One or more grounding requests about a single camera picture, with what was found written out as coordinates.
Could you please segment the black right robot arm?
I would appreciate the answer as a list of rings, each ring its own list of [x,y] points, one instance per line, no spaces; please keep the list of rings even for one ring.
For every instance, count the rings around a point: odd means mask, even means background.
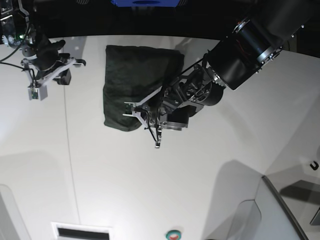
[[[8,65],[7,60],[17,52],[22,54],[20,64],[11,64],[11,67],[28,75],[29,89],[38,90],[51,81],[62,86],[70,84],[70,68],[78,60],[61,52],[66,45],[64,39],[52,42],[42,31],[35,17],[33,1],[0,2],[0,41],[12,49],[0,60],[2,65]]]

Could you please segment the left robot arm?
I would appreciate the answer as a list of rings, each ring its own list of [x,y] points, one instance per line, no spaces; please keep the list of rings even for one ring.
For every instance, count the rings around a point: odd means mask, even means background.
[[[317,0],[263,0],[232,32],[192,66],[166,82],[148,115],[155,128],[182,129],[204,106],[214,106],[225,88],[237,89],[277,57],[283,44],[320,10]]]

